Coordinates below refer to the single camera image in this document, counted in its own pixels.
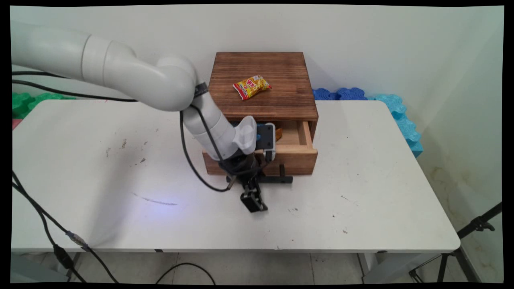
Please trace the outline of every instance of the wooden top surface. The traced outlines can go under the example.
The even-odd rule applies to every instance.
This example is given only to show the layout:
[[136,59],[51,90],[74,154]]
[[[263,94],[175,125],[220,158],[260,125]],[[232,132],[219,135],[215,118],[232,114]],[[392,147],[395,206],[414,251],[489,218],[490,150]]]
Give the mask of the wooden top surface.
[[[232,85],[257,74],[271,89],[242,100]],[[218,52],[209,92],[229,121],[318,120],[302,52]]]

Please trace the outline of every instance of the white wall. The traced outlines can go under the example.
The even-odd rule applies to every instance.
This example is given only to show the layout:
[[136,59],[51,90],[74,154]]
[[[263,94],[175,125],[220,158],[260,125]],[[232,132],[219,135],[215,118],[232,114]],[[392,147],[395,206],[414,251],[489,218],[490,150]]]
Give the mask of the white wall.
[[[456,229],[501,199],[503,14],[503,7],[11,7],[12,20],[124,42],[150,63],[168,52],[182,54],[207,82],[217,51],[302,51],[313,88],[398,94],[422,133],[419,163]],[[75,81],[25,79],[121,96]],[[42,93],[19,85],[13,91]],[[443,172],[457,193],[441,183]],[[470,239],[480,249],[464,241],[475,269],[488,281],[503,280],[498,225],[497,232]]]
[[[443,102],[421,137],[418,162],[455,229],[502,200],[503,22],[484,40],[473,60],[454,62],[466,70],[449,89],[434,89]],[[502,215],[490,223],[495,232],[474,232],[462,246],[482,281],[502,282]]]

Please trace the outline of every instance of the white table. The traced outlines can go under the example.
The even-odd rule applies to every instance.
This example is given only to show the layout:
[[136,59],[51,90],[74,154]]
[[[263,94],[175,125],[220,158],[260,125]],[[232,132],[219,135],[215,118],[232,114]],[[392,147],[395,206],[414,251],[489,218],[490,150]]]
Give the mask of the white table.
[[[184,157],[178,113],[142,103],[38,104],[12,132],[13,170],[45,210],[98,250],[386,250],[411,253],[398,255],[411,256],[402,259],[407,264],[420,253],[457,249],[460,241],[385,104],[316,105],[314,173],[291,185],[262,184],[266,212],[249,213],[238,184],[225,193],[205,187]],[[201,146],[187,130],[186,144],[206,181],[225,187],[224,177],[207,175]],[[12,203],[11,250],[51,251],[39,216],[14,189]],[[68,251],[80,251],[54,225],[50,232]],[[393,276],[382,272],[386,267],[365,280]]]

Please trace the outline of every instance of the blue foam block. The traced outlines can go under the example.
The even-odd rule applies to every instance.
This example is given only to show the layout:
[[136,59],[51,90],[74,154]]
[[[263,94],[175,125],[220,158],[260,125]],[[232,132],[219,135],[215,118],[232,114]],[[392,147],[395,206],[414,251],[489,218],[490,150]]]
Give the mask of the blue foam block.
[[379,94],[375,97],[375,100],[379,100],[385,103],[394,119],[402,118],[407,111],[405,105],[401,104],[401,97],[397,96],[396,94]]
[[324,88],[313,89],[314,100],[337,100],[337,94],[332,94]]
[[364,97],[364,91],[360,88],[340,88],[337,90],[340,100],[368,100]]
[[396,124],[400,128],[401,134],[407,141],[409,147],[413,147],[421,139],[421,135],[416,131],[416,124],[411,122],[407,117],[396,120]]
[[417,142],[414,146],[411,147],[411,151],[414,154],[414,157],[419,157],[419,155],[423,152],[423,146],[421,142]]

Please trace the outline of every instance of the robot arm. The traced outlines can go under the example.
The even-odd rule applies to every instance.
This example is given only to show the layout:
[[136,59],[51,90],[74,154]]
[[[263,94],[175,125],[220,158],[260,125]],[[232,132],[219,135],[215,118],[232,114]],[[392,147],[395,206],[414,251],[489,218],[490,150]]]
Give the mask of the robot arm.
[[183,111],[186,128],[217,161],[207,131],[191,104],[201,110],[223,159],[239,148],[245,154],[255,149],[255,142],[252,147],[241,141],[245,135],[227,121],[209,92],[194,97],[195,87],[203,81],[187,59],[165,56],[154,66],[137,59],[130,47],[115,41],[11,21],[11,62],[116,89],[158,110]]
[[[253,117],[247,116],[233,127],[210,93],[202,89],[205,84],[189,60],[165,56],[154,66],[137,59],[130,47],[115,41],[11,21],[11,63],[116,89],[158,110],[183,112],[183,123],[193,137],[222,169],[241,181],[245,189],[241,201],[250,212],[267,210],[259,188],[259,179],[264,181],[263,175],[258,175],[262,167],[253,152],[259,147],[265,152],[266,164],[273,160],[274,125],[257,128]],[[259,130],[268,140],[261,140],[257,146]],[[292,177],[267,178],[272,183],[292,182]]]

